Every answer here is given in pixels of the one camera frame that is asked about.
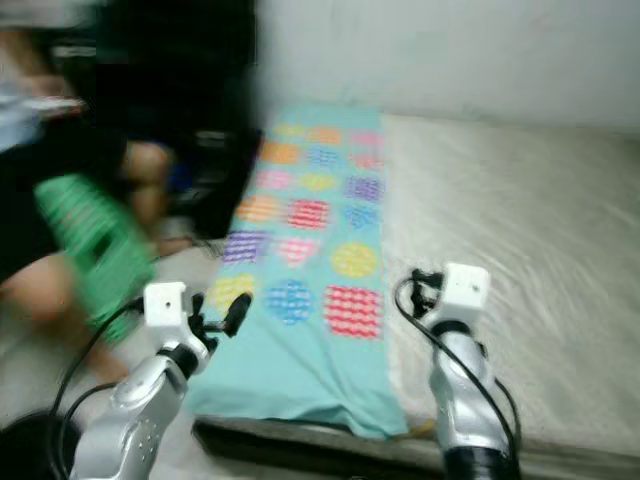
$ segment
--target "green bag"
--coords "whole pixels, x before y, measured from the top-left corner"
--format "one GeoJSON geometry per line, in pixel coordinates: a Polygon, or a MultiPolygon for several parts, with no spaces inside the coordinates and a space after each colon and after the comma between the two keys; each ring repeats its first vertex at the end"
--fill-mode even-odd
{"type": "MultiPolygon", "coordinates": [[[[35,189],[40,210],[71,260],[78,294],[98,328],[154,275],[152,255],[128,212],[82,175],[47,180],[35,189]]],[[[117,342],[131,331],[123,315],[105,332],[117,342]]]]}

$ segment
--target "white mattress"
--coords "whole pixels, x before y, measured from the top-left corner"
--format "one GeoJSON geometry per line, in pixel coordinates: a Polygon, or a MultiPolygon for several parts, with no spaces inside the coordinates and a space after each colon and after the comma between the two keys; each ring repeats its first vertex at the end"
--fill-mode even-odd
{"type": "MultiPolygon", "coordinates": [[[[385,134],[389,295],[413,267],[485,267],[478,333],[525,438],[638,454],[638,145],[408,117],[386,117],[385,134]]],[[[415,425],[435,414],[431,350],[391,318],[391,381],[415,425]]]]}

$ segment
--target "yellow circle pattern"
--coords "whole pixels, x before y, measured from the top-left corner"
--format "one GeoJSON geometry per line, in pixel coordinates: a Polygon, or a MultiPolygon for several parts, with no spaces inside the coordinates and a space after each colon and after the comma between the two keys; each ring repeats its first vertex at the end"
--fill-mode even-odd
{"type": "Polygon", "coordinates": [[[317,175],[315,173],[308,173],[300,178],[300,185],[304,188],[311,190],[312,192],[321,192],[322,190],[328,190],[334,187],[336,179],[331,175],[317,175]]]}
{"type": "Polygon", "coordinates": [[[306,133],[307,129],[301,125],[282,124],[275,128],[278,135],[285,137],[300,137],[306,133]]]}
{"type": "Polygon", "coordinates": [[[231,303],[242,293],[253,293],[255,280],[249,274],[236,277],[220,277],[207,291],[206,301],[216,307],[220,315],[226,315],[231,303]]]}
{"type": "Polygon", "coordinates": [[[378,265],[375,252],[362,243],[345,243],[331,257],[333,269],[346,277],[371,275],[378,265]]]}

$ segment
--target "teal blanket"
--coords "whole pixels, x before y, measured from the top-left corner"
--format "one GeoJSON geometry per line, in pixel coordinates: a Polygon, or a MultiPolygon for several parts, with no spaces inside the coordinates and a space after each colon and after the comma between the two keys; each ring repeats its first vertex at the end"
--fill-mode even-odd
{"type": "Polygon", "coordinates": [[[339,425],[369,438],[406,433],[387,364],[381,141],[371,110],[277,116],[205,318],[222,318],[244,291],[254,301],[238,336],[191,380],[191,411],[339,425]]]}

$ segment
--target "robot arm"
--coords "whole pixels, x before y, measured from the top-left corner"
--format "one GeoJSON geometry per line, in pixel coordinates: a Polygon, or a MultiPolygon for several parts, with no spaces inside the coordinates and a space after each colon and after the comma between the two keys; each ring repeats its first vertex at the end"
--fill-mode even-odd
{"type": "Polygon", "coordinates": [[[187,381],[207,366],[217,340],[206,332],[237,333],[251,297],[238,297],[223,322],[204,326],[199,314],[185,311],[183,283],[152,284],[144,292],[145,318],[159,348],[114,390],[107,412],[84,432],[71,478],[139,480],[148,478],[162,436],[177,415],[187,381]]]}
{"type": "MultiPolygon", "coordinates": [[[[453,352],[493,395],[496,379],[484,347],[473,338],[489,291],[489,274],[478,267],[450,263],[442,273],[412,274],[413,317],[453,352]],[[425,298],[422,284],[438,296],[425,298]]],[[[438,442],[451,479],[519,478],[504,425],[463,369],[442,349],[433,351],[429,379],[436,399],[438,442]]]]}

